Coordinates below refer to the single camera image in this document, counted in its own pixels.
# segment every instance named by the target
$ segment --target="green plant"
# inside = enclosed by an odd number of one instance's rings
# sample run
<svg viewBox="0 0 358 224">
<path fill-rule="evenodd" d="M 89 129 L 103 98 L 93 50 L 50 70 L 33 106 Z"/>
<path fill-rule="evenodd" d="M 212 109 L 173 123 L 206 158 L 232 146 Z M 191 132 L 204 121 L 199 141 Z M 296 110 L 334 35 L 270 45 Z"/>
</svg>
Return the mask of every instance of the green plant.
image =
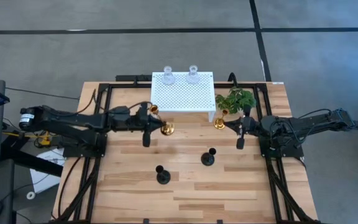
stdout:
<svg viewBox="0 0 358 224">
<path fill-rule="evenodd" d="M 237 113 L 245 105 L 249 105 L 252 108 L 256 106 L 256 100 L 250 91 L 236 87 L 230 89 L 227 97 L 216 95 L 215 100 L 221 110 L 227 109 L 230 114 Z"/>
</svg>

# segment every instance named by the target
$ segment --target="white pegboard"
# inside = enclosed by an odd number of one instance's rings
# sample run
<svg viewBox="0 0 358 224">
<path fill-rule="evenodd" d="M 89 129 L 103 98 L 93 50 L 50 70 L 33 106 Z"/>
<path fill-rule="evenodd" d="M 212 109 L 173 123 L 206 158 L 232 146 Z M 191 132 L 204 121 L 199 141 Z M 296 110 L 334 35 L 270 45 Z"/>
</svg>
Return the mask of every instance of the white pegboard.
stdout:
<svg viewBox="0 0 358 224">
<path fill-rule="evenodd" d="M 166 112 L 208 112 L 212 121 L 215 107 L 214 77 L 212 72 L 198 72 L 200 81 L 191 84 L 186 81 L 188 72 L 172 72 L 175 83 L 162 82 L 163 72 L 153 72 L 151 102 L 159 111 Z"/>
</svg>

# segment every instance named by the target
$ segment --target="brass candlestick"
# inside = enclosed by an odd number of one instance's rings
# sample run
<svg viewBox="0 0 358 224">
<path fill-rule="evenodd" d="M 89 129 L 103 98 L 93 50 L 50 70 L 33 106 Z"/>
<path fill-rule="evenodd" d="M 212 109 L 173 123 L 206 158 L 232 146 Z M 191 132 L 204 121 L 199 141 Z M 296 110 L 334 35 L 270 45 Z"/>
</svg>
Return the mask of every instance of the brass candlestick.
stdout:
<svg viewBox="0 0 358 224">
<path fill-rule="evenodd" d="M 158 106 L 157 105 L 152 105 L 150 107 L 150 113 L 154 114 L 156 117 L 158 117 L 160 120 L 161 117 L 160 115 L 158 115 Z M 164 126 L 161 127 L 161 133 L 165 136 L 169 136 L 171 134 L 173 134 L 174 130 L 175 130 L 175 126 L 173 125 L 173 123 L 169 123 L 169 122 L 166 122 Z"/>
<path fill-rule="evenodd" d="M 223 117 L 225 117 L 227 114 L 229 114 L 229 110 L 224 109 L 222 110 L 222 118 L 216 118 L 214 120 L 214 127 L 218 130 L 224 129 L 224 120 Z"/>
</svg>

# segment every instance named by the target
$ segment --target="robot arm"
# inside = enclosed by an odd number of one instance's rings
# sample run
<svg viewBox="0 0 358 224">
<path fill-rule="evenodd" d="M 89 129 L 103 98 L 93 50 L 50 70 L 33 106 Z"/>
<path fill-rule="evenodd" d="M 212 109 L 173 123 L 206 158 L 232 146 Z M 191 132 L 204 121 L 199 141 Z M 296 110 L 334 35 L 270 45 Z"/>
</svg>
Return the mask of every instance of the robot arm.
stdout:
<svg viewBox="0 0 358 224">
<path fill-rule="evenodd" d="M 109 131 L 143 131 L 143 146 L 149 147 L 151 132 L 165 125 L 166 122 L 147 114 L 147 103 L 141 103 L 135 115 L 130 115 L 126 106 L 93 115 L 57 111 L 48 106 L 22 108 L 19 123 L 23 131 L 50 131 L 75 140 L 76 146 L 85 146 L 94 151 L 103 147 Z"/>
<path fill-rule="evenodd" d="M 329 113 L 308 116 L 303 118 L 281 118 L 278 116 L 265 116 L 261 122 L 255 121 L 249 116 L 250 106 L 244 109 L 244 115 L 235 121 L 224 124 L 239 135 L 237 148 L 244 148 L 244 135 L 251 134 L 259 137 L 261 148 L 276 151 L 274 157 L 294 156 L 300 154 L 291 153 L 298 151 L 306 137 L 323 131 L 350 131 L 358 129 L 358 121 L 353 121 L 349 113 L 342 109 Z"/>
</svg>

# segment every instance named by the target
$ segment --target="wooden tabletop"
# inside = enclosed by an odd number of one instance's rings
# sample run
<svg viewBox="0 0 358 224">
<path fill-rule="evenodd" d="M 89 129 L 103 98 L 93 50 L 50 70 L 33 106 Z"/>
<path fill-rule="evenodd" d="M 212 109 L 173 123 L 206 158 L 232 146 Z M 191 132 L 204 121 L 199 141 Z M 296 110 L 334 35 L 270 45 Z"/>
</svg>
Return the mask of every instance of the wooden tabletop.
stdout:
<svg viewBox="0 0 358 224">
<path fill-rule="evenodd" d="M 89 102 L 99 82 L 86 82 L 78 109 Z M 267 83 L 272 113 L 291 116 L 282 84 Z M 227 95 L 229 89 L 215 89 Z M 265 112 L 262 93 L 262 111 Z M 148 88 L 115 88 L 111 107 L 133 105 L 150 100 Z M 93 114 L 94 103 L 83 114 Z M 236 134 L 228 128 L 217 130 L 208 122 L 207 113 L 160 113 L 162 119 L 174 122 L 175 132 L 164 136 L 152 133 L 150 147 L 142 147 L 142 133 L 110 132 L 106 155 L 101 160 L 93 208 L 93 223 L 275 223 L 272 197 L 264 158 L 256 137 L 246 136 L 243 150 L 236 149 Z M 215 118 L 221 116 L 217 110 Z M 237 119 L 240 114 L 226 116 Z M 251 116 L 257 119 L 256 110 Z M 209 148 L 217 150 L 215 163 L 202 165 L 200 157 Z M 66 161 L 58 196 L 68 170 L 76 158 Z M 63 194 L 62 210 L 78 192 L 83 160 L 77 163 Z M 317 218 L 305 168 L 293 158 L 283 159 L 288 189 L 300 207 L 311 218 Z M 162 165 L 171 173 L 171 181 L 156 181 L 155 167 Z M 286 218 L 283 199 L 280 206 Z M 88 195 L 85 195 L 81 217 L 85 217 Z M 58 197 L 53 214 L 57 216 Z"/>
</svg>

